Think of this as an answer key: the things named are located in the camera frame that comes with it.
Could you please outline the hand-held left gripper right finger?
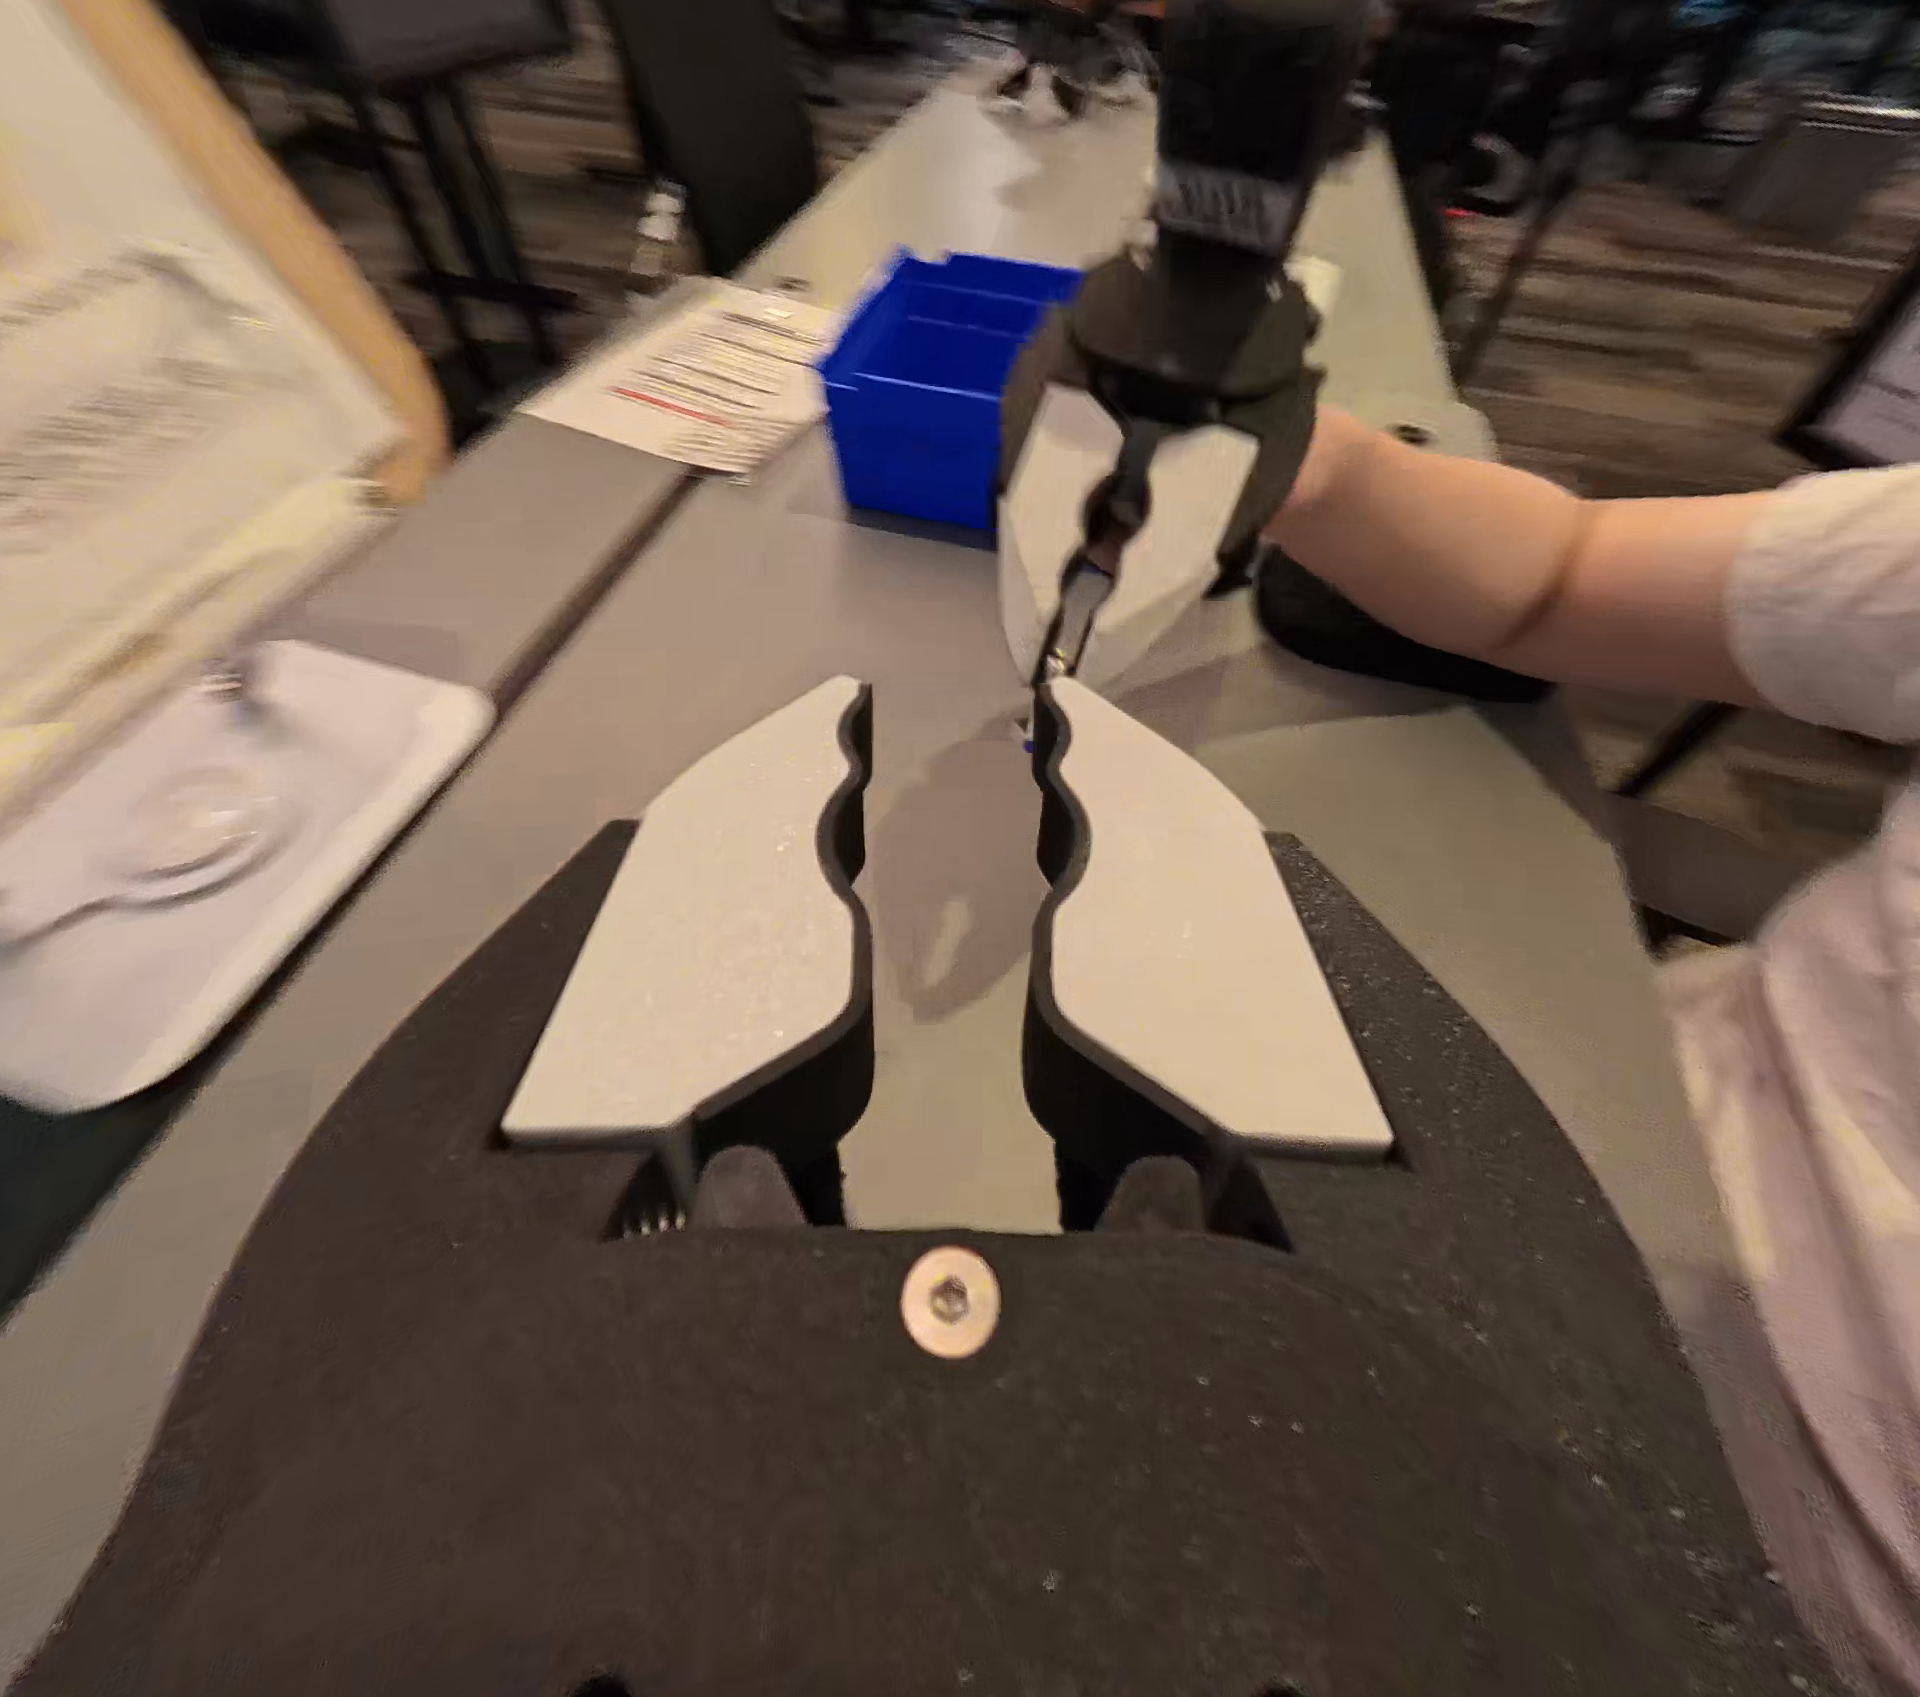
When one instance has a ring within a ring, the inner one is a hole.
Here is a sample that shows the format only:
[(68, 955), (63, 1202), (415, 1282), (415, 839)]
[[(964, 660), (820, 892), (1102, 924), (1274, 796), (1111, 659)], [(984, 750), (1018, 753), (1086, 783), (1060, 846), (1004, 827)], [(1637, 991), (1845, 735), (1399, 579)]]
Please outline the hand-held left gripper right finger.
[(1073, 676), (1040, 686), (1026, 1107), (1060, 1156), (1378, 1163), (1393, 1125), (1261, 822)]

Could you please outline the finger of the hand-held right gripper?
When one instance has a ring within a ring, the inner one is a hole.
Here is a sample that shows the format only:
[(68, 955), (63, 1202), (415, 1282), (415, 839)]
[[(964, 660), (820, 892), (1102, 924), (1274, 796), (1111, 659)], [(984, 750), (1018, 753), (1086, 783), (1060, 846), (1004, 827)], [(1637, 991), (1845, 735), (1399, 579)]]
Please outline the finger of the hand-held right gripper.
[(1122, 538), (1102, 505), (1122, 467), (1122, 424), (1086, 387), (1050, 383), (997, 498), (997, 608), (1016, 676), (1112, 686)]
[(1260, 437), (1228, 424), (1128, 437), (1069, 563), (1069, 676), (1118, 685), (1214, 586)]

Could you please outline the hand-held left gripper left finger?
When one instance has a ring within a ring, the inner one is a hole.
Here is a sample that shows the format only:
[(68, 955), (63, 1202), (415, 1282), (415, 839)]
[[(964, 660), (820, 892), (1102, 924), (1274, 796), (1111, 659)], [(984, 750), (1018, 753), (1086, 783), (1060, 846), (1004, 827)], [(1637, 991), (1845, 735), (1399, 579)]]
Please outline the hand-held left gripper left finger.
[(828, 676), (696, 757), (644, 812), (503, 1107), (515, 1146), (685, 1145), (872, 996), (835, 838), (864, 816), (872, 686)]

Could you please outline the blue plastic bin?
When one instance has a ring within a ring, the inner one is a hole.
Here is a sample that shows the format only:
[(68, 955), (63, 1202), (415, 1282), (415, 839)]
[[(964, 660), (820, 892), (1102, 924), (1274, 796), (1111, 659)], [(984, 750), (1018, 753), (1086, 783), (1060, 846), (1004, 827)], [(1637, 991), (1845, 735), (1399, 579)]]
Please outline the blue plastic bin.
[(891, 251), (819, 376), (849, 508), (994, 530), (1002, 387), (1073, 266)]

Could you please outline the person's right forearm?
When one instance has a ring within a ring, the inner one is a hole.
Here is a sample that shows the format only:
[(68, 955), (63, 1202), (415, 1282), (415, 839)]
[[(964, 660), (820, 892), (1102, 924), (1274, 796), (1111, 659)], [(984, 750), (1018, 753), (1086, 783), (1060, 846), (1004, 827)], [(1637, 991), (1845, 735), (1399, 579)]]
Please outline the person's right forearm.
[(1265, 538), (1441, 655), (1550, 685), (1763, 705), (1724, 598), (1768, 508), (1769, 493), (1575, 498), (1326, 409)]

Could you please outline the black wrist rest pad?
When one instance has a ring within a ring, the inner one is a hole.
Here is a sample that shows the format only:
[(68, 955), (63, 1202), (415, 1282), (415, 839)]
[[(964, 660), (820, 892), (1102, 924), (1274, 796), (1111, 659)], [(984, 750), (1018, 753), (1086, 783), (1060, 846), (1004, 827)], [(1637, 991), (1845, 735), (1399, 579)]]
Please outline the black wrist rest pad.
[(1554, 685), (1421, 641), (1353, 606), (1276, 545), (1255, 574), (1260, 627), (1292, 659), (1346, 676), (1424, 686), (1468, 702), (1544, 702)]

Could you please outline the printed paper sheet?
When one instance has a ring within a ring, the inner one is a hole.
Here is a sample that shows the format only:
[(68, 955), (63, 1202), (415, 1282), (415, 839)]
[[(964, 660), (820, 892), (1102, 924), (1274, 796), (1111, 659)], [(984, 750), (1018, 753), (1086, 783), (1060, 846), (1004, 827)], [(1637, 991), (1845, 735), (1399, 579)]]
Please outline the printed paper sheet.
[(842, 323), (793, 292), (685, 279), (515, 414), (686, 473), (756, 479), (824, 419), (820, 362)]

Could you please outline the white document stand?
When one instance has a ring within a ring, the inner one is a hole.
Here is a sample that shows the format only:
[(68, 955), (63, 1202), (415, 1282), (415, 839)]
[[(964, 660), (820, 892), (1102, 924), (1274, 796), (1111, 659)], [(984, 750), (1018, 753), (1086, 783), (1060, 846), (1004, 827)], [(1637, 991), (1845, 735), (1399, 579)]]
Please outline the white document stand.
[(91, 1112), (177, 1077), (494, 720), (300, 639), (167, 694), (2, 838), (2, 1100)]

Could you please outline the RIGHT marker sign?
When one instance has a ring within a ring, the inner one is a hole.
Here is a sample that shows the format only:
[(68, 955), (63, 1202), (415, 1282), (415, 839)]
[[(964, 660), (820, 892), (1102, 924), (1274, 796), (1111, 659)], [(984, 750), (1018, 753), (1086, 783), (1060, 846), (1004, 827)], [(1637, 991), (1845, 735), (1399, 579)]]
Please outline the RIGHT marker sign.
[(1774, 442), (1824, 470), (1917, 467), (1917, 260), (1840, 338)]

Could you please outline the printed instruction sheet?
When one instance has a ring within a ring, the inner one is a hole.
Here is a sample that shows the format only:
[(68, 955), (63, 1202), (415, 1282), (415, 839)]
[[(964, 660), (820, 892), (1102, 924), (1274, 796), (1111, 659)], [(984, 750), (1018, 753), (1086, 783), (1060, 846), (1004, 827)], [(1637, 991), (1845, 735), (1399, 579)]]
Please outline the printed instruction sheet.
[(253, 525), (406, 444), (68, 0), (2, 0), (2, 725), (63, 720)]

